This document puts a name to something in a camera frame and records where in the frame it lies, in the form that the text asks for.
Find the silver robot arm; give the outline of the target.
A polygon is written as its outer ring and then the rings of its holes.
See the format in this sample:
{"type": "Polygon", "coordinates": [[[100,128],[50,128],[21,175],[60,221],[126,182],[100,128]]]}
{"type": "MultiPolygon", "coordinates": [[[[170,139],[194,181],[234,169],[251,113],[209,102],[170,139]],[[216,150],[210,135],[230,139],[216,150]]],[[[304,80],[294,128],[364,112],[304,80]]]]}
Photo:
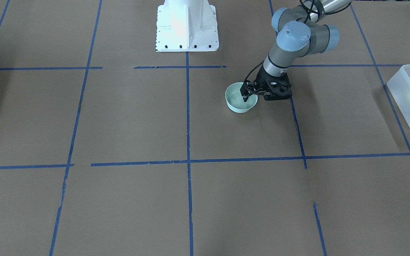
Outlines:
{"type": "Polygon", "coordinates": [[[350,5],[350,0],[301,0],[297,7],[280,8],[274,12],[271,25],[277,33],[275,43],[265,60],[257,65],[259,71],[255,80],[244,80],[240,89],[243,101],[248,101],[252,95],[262,96],[266,101],[290,99],[288,68],[299,57],[337,47],[339,30],[318,22],[350,5]]]}

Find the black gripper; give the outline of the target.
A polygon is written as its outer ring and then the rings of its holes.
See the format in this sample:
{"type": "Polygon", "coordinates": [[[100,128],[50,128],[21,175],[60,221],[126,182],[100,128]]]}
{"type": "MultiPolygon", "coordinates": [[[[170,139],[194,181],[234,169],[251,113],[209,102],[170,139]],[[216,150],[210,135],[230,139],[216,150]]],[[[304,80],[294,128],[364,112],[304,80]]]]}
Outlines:
{"type": "Polygon", "coordinates": [[[263,85],[267,82],[277,82],[277,81],[288,81],[287,72],[284,70],[276,71],[275,76],[269,74],[264,67],[260,68],[257,73],[256,79],[254,82],[244,82],[242,83],[240,93],[244,102],[247,102],[249,97],[255,94],[255,90],[266,91],[263,88],[263,85]]]}

